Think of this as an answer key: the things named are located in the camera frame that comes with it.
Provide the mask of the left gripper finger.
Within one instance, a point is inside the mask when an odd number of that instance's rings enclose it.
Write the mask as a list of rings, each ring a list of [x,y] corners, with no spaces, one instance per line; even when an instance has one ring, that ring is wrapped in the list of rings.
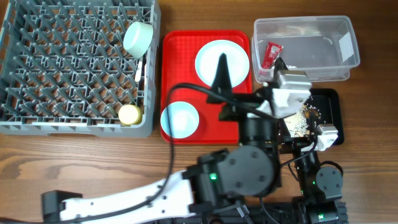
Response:
[[[232,95],[231,79],[228,69],[226,54],[222,53],[219,57],[215,79],[213,80],[211,90],[223,95]]]
[[[274,62],[274,76],[278,76],[279,72],[282,72],[284,74],[286,70],[288,70],[288,68],[285,62],[281,57],[278,57]]]

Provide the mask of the white napkin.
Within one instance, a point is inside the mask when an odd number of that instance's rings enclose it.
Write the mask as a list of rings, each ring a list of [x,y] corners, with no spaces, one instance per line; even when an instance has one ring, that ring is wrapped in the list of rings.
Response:
[[[274,76],[274,79],[277,79],[281,75],[285,75],[292,70],[296,70],[297,67],[293,65],[282,65],[282,64],[275,64],[271,66],[271,72]]]

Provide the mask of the food scraps and rice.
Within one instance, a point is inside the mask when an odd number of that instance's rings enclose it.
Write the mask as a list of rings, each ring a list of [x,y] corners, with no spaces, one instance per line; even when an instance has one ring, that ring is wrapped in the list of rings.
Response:
[[[320,110],[312,105],[303,105],[302,108],[292,116],[284,118],[285,125],[292,138],[304,137],[309,133],[308,119],[314,112],[317,118],[320,117]]]

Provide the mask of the red ketchup packet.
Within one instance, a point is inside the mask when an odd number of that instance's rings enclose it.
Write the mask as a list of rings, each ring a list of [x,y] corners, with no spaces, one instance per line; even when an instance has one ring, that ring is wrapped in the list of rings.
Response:
[[[261,63],[261,68],[263,69],[271,68],[271,66],[273,66],[279,55],[282,53],[283,48],[284,47],[282,45],[279,45],[274,42],[268,42],[265,49],[264,58]]]

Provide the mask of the cream plastic spoon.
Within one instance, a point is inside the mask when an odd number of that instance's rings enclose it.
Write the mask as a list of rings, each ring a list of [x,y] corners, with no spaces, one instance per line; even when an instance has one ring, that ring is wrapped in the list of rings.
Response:
[[[142,60],[138,61],[136,73],[135,73],[135,76],[134,76],[134,80],[135,80],[136,83],[139,83],[140,80],[141,80],[142,64],[143,64]]]

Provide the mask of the green bowl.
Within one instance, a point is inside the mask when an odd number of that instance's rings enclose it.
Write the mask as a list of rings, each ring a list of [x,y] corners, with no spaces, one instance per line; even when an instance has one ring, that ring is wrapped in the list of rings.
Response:
[[[153,27],[143,22],[133,22],[127,29],[123,47],[127,53],[135,58],[142,57],[150,47],[153,37]]]

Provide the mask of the yellow plastic cup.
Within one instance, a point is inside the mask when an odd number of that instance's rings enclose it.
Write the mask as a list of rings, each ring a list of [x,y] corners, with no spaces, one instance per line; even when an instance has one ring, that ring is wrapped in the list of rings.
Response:
[[[118,118],[125,126],[140,124],[142,121],[142,115],[142,110],[136,105],[124,105],[118,112]]]

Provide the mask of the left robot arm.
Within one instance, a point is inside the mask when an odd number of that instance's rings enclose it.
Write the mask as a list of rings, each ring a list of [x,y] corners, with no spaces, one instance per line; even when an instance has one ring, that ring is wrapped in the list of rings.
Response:
[[[280,78],[287,72],[281,58],[275,62],[270,86],[253,94],[234,94],[214,82],[210,88],[192,83],[174,85],[173,91],[190,89],[221,103],[220,120],[235,121],[241,145],[212,152],[180,172],[168,171],[164,180],[100,198],[54,190],[42,195],[45,223],[146,223],[241,205],[244,197],[271,194],[280,179],[278,133],[280,111],[275,104],[283,89]]]

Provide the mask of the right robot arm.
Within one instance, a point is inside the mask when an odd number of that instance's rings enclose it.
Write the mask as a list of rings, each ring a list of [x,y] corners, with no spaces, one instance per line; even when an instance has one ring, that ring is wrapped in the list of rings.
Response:
[[[346,204],[341,202],[343,168],[333,161],[320,161],[319,152],[338,138],[333,124],[322,123],[316,113],[305,110],[283,119],[282,148],[293,158],[281,163],[298,181],[300,197],[292,200],[297,223],[348,223]]]

